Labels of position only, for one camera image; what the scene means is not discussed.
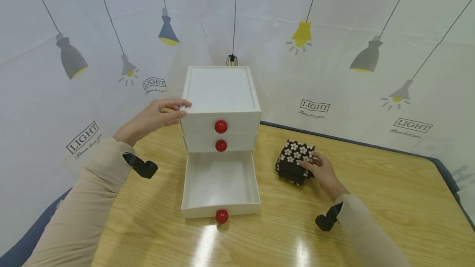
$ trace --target cabinet top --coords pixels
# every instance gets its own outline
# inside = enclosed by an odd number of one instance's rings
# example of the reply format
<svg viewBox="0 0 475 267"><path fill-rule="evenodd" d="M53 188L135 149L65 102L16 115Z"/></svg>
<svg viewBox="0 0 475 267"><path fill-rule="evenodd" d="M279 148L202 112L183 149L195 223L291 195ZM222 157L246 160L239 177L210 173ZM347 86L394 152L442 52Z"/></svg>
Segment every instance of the cabinet top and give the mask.
<svg viewBox="0 0 475 267"><path fill-rule="evenodd" d="M183 98L188 113L260 112L249 67L188 67Z"/></svg>

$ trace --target logo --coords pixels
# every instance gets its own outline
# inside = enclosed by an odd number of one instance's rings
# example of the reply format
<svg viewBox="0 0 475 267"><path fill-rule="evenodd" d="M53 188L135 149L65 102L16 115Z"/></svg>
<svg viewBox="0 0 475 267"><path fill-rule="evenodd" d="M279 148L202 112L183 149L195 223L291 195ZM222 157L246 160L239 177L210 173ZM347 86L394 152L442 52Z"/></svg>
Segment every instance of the logo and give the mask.
<svg viewBox="0 0 475 267"><path fill-rule="evenodd" d="M400 117L393 126L401 127L408 130L418 131L422 133L427 133L432 128L433 125Z"/></svg>
<svg viewBox="0 0 475 267"><path fill-rule="evenodd" d="M86 129L84 129L73 141L71 141L66 148L74 155L78 149L82 148L99 130L96 122L92 122Z"/></svg>
<svg viewBox="0 0 475 267"><path fill-rule="evenodd" d="M330 104L312 102L306 99L302 99L302 102L300 102L300 108L310 111L328 112L329 107Z"/></svg>
<svg viewBox="0 0 475 267"><path fill-rule="evenodd" d="M149 77L148 79L144 80L143 89L147 89L151 86L158 86L158 87L166 87L167 84L165 83L164 79L159 79L158 77Z"/></svg>

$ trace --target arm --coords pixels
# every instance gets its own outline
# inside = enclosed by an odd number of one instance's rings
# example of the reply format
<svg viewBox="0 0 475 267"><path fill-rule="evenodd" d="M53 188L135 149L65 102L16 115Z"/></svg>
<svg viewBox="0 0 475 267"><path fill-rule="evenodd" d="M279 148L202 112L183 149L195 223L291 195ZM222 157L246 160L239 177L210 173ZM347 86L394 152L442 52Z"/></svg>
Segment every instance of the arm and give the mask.
<svg viewBox="0 0 475 267"><path fill-rule="evenodd" d="M313 163L301 162L320 183L324 193L343 207L337 216L341 228L348 236L363 266L405 267L409 266L403 252L383 231L371 216L363 202L337 179L332 163L319 152Z"/></svg>
<svg viewBox="0 0 475 267"><path fill-rule="evenodd" d="M402 251L376 223L359 198L355 195L341 195L335 204L341 202L343 207L337 220L363 266L409 266Z"/></svg>
<svg viewBox="0 0 475 267"><path fill-rule="evenodd" d="M130 171L124 152L134 149L113 138L100 142L24 266L91 266L107 215Z"/></svg>
<svg viewBox="0 0 475 267"><path fill-rule="evenodd" d="M182 99L153 101L114 138L100 142L23 266L91 266L110 208L131 168L122 155L134 152L132 146L150 132L179 123L186 115L179 111L181 105L189 107L191 103Z"/></svg>

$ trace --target hand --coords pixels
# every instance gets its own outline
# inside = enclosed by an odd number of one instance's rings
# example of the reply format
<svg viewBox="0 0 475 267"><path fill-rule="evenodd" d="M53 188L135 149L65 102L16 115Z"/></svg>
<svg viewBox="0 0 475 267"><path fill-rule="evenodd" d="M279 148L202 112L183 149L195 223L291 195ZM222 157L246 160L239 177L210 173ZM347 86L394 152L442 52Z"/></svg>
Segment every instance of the hand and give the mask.
<svg viewBox="0 0 475 267"><path fill-rule="evenodd" d="M151 102L132 120L122 126L114 135L117 141L134 146L137 141L163 126L179 123L179 119L186 116L186 111L179 110L184 105L191 106L185 99L156 99Z"/></svg>
<svg viewBox="0 0 475 267"><path fill-rule="evenodd" d="M335 202L341 195L349 194L337 179L332 162L319 152L316 152L315 156L312 163L299 161L299 165L313 173L325 195Z"/></svg>

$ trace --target black wrist strap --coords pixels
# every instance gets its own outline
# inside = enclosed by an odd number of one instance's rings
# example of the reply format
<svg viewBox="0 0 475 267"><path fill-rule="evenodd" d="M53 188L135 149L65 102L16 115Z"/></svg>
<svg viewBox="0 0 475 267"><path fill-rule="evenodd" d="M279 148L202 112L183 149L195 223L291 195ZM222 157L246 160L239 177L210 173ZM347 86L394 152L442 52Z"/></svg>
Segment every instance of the black wrist strap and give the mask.
<svg viewBox="0 0 475 267"><path fill-rule="evenodd" d="M333 225L337 222L336 218L340 213L342 206L343 202L337 205L333 205L327 211L326 216L321 214L315 219L315 224L317 224L320 230L328 232L332 229Z"/></svg>
<svg viewBox="0 0 475 267"><path fill-rule="evenodd" d="M152 161L144 162L131 152L123 154L122 157L141 177L150 179L158 170L157 164Z"/></svg>

